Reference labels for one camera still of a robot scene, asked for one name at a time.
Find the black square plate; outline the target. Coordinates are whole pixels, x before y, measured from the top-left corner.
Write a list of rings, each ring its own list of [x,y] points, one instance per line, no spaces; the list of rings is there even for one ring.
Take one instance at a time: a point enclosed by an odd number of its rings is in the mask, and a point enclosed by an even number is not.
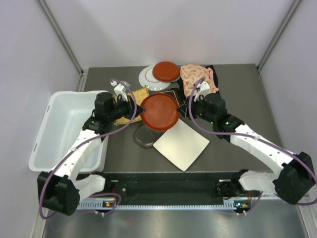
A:
[[[184,104],[184,100],[183,100],[178,88],[168,89],[164,93],[170,95],[171,97],[173,97],[177,101],[177,104],[178,104],[177,108],[179,108],[180,106],[182,106]]]

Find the yellow woven square plate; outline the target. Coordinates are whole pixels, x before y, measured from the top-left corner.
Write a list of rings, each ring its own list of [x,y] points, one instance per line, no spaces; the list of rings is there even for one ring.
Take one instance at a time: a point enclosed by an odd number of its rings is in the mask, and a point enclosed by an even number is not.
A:
[[[136,102],[138,106],[141,106],[141,103],[149,96],[149,92],[146,87],[140,88],[138,90],[133,91]],[[114,122],[114,125],[125,125],[129,122],[130,119],[126,119],[125,117],[121,117]],[[137,116],[132,120],[132,123],[141,121],[141,116]]]

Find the red round plate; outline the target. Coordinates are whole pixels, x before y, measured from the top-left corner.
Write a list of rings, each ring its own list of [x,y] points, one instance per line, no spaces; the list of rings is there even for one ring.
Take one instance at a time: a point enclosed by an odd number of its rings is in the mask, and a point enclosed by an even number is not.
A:
[[[177,101],[165,93],[148,96],[142,101],[141,107],[144,109],[140,115],[143,123],[156,131],[172,128],[180,118]]]

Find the clear glass plate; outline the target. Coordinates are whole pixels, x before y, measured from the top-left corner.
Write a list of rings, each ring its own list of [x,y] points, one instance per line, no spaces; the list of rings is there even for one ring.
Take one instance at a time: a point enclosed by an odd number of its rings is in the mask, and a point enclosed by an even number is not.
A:
[[[142,148],[150,148],[164,134],[164,131],[150,129],[145,124],[140,125],[133,134],[134,142]]]

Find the white square plate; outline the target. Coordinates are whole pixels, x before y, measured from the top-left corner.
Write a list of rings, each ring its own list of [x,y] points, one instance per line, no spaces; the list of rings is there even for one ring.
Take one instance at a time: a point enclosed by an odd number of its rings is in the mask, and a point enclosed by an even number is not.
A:
[[[210,141],[179,120],[154,144],[164,157],[185,172],[206,149]]]

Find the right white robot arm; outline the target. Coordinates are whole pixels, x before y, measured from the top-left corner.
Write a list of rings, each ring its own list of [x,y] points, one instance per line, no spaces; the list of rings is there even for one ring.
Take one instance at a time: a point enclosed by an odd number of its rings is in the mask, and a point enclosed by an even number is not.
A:
[[[270,172],[242,169],[226,182],[217,185],[222,197],[243,196],[248,191],[274,193],[285,202],[299,205],[300,200],[316,184],[312,159],[305,153],[294,154],[257,134],[241,119],[228,113],[219,94],[186,99],[177,109],[184,118],[203,119],[212,125],[211,134],[238,146],[260,160]]]

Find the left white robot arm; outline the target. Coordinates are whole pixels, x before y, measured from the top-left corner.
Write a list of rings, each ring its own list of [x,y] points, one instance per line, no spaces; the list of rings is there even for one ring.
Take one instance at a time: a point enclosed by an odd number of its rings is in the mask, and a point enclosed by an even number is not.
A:
[[[37,178],[42,219],[47,218],[43,214],[44,208],[70,216],[82,200],[96,193],[105,197],[112,192],[112,184],[103,176],[91,174],[81,180],[77,177],[91,153],[107,136],[115,133],[111,130],[112,123],[122,117],[132,121],[143,110],[134,94],[119,93],[115,99],[111,93],[101,92],[96,95],[94,104],[90,117],[65,156],[53,169],[41,172]]]

